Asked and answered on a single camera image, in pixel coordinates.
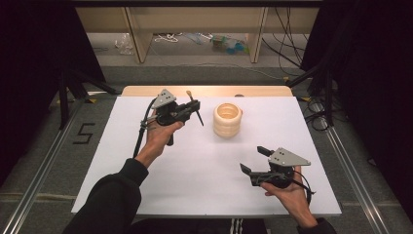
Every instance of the hand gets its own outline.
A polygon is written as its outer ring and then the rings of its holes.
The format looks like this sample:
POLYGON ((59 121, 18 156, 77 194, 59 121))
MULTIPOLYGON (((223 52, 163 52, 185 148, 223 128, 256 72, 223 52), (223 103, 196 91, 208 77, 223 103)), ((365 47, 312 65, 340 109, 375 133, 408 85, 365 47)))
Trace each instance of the hand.
POLYGON ((152 162, 164 152, 165 145, 168 143, 170 136, 176 130, 182 128, 182 126, 183 123, 180 121, 168 126, 161 126, 156 120, 151 120, 146 131, 146 143, 134 159, 146 168, 149 168, 152 162))
MULTIPOLYGON (((295 171, 301 174, 301 167, 296 166, 295 171)), ((303 182, 299 174, 294 174, 294 180, 303 182)), ((295 183, 282 189, 277 188, 271 183, 263 182, 261 187, 267 190, 265 196, 276 196, 282 202, 282 205, 288 210, 289 214, 297 221, 302 228, 310 228, 318 223, 310 212, 304 189, 295 183)))

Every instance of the white table surface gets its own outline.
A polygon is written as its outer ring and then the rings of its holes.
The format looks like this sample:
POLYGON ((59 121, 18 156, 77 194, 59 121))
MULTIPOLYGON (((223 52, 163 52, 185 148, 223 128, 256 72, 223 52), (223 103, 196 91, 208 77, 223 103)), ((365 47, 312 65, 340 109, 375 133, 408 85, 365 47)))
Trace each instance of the white table surface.
MULTIPOLYGON (((94 184, 103 176, 119 172, 133 154, 139 123, 153 97, 117 97, 94 159, 85 177, 72 213, 85 204, 94 184)), ((314 215, 339 215, 340 207, 320 162, 319 155, 295 97, 197 97, 201 102, 202 126, 194 113, 174 134, 174 145, 166 146, 149 168, 141 185, 138 215, 258 217, 287 215, 276 197, 266 197, 251 186, 240 163, 254 172, 269 170, 258 145, 276 150, 283 147, 312 162, 302 173, 317 193, 314 215), (244 112, 240 132, 230 139, 212 129, 213 109, 232 102, 244 112)), ((177 103, 188 102, 177 97, 177 103)))

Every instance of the gray floor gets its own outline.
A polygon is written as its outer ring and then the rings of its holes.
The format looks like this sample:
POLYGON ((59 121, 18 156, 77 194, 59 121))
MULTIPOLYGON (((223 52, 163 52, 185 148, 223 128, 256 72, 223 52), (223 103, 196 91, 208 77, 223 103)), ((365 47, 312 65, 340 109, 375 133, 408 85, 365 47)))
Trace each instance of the gray floor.
MULTIPOLYGON (((90 34, 90 39, 108 85, 119 91, 127 85, 283 85, 284 77, 293 79, 293 76, 287 75, 285 71, 293 74, 302 73, 285 59, 279 61, 279 57, 265 44, 262 44, 259 61, 250 63, 246 52, 229 55, 224 51, 214 50, 207 39, 200 37, 200 45, 188 36, 191 37, 188 34, 176 36, 176 43, 154 41, 146 62, 142 64, 137 64, 134 56, 121 55, 115 48, 115 41, 122 38, 119 34, 90 34)), ((244 40, 241 34, 229 36, 244 40)), ((271 34, 265 35, 265 40, 277 50, 281 46, 271 34)), ((294 35, 294 42, 297 47, 306 46, 303 35, 294 35)), ((294 52, 287 47, 283 47, 282 52, 290 59, 298 61, 294 52)), ((309 82, 310 80, 294 87, 293 93, 298 97, 306 97, 309 82)), ((89 91, 98 91, 91 85, 86 87, 89 91)), ((76 100, 70 104, 71 109, 79 106, 77 115, 19 233, 59 233, 73 216, 70 210, 116 99, 108 94, 98 94, 91 98, 94 101, 76 100), (76 144, 77 141, 87 139, 86 136, 78 135, 82 125, 91 123, 94 125, 85 127, 88 133, 93 134, 90 142, 76 144)), ((335 103, 335 108, 340 108, 337 100, 335 103)), ((300 102, 300 106, 305 116, 311 114, 307 102, 300 102)), ((335 112, 334 124, 334 130, 356 168, 365 190, 383 218, 388 233, 413 233, 412 223, 382 175, 367 162, 369 155, 355 133, 352 123, 346 120, 344 111, 335 112)), ((29 187, 45 155, 48 154, 57 135, 58 126, 59 109, 56 98, 51 103, 50 114, 39 129, 38 137, 33 140, 30 151, 21 157, 8 180, 0 188, 1 230, 6 227, 22 194, 29 187)), ((316 120, 315 126, 320 127, 321 124, 316 120)), ((338 233, 378 233, 370 224, 369 215, 365 213, 343 169, 329 134, 326 131, 315 130, 311 124, 309 131, 342 207, 342 215, 327 219, 338 233)), ((269 217, 265 221, 271 233, 296 233, 295 223, 289 217, 269 217)))

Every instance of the person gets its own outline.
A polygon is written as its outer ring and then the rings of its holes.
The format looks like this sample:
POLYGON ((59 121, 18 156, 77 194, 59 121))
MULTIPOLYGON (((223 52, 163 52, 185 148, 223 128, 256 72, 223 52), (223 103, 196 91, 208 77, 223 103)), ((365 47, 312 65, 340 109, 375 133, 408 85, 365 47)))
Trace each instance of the person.
MULTIPOLYGON (((148 176, 150 165, 164 152, 172 134, 183 127, 182 122, 160 126, 156 121, 148 123, 146 143, 134 158, 126 160, 116 174, 100 179, 92 188, 87 202, 70 220, 63 234, 81 233, 132 233, 131 225, 140 205, 139 186, 148 176)), ((323 218, 311 214, 303 188, 291 184, 279 189, 271 183, 262 183, 266 196, 276 196, 298 223, 298 232, 335 233, 334 228, 323 218)))

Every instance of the black sleeve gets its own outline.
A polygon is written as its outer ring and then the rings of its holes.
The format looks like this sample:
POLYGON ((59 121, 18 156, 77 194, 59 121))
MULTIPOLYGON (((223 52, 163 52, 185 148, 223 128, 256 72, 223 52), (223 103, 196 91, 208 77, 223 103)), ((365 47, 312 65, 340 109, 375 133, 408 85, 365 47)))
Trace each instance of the black sleeve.
POLYGON ((147 169, 134 159, 114 175, 98 181, 86 204, 75 214, 63 233, 124 233, 140 205, 139 186, 147 169))
POLYGON ((301 228, 297 227, 299 234, 336 234, 334 227, 324 218, 317 218, 319 225, 313 228, 301 228))

